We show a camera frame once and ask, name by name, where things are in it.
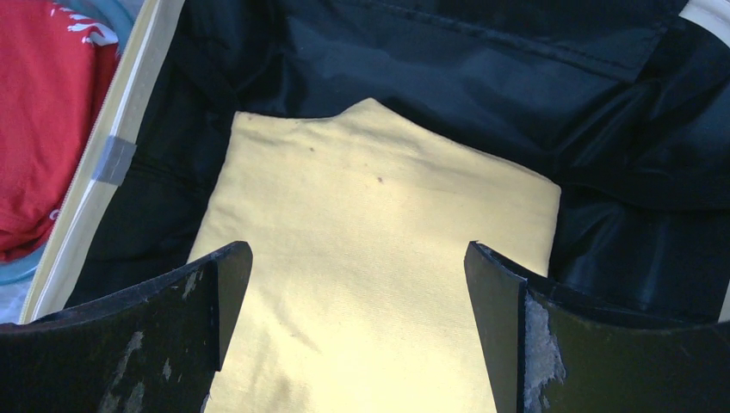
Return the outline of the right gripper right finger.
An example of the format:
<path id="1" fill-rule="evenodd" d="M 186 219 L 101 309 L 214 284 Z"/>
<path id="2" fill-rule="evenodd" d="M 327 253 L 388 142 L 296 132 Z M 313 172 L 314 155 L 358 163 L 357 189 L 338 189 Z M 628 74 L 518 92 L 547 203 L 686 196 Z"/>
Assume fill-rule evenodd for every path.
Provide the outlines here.
<path id="1" fill-rule="evenodd" d="M 481 243 L 464 269 L 497 411 L 728 411 L 728 323 L 630 311 Z"/>

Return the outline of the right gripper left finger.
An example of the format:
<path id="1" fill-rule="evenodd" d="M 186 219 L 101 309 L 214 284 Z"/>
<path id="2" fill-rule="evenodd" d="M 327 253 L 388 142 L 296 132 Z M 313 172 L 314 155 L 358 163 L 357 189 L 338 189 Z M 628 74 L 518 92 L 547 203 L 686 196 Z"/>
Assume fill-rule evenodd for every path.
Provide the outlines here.
<path id="1" fill-rule="evenodd" d="M 202 412 L 253 255 L 234 242 L 167 274 L 1 327 L 4 412 Z"/>

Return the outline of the yellow hard-shell suitcase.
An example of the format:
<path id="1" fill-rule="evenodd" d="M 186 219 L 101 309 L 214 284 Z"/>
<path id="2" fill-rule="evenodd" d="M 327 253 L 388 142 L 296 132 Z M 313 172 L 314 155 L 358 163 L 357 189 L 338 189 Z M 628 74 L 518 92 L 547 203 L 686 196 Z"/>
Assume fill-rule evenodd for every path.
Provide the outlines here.
<path id="1" fill-rule="evenodd" d="M 236 112 L 367 98 L 556 182 L 558 282 L 687 322 L 726 305 L 726 1 L 148 1 L 134 30 L 31 305 L 180 266 Z"/>

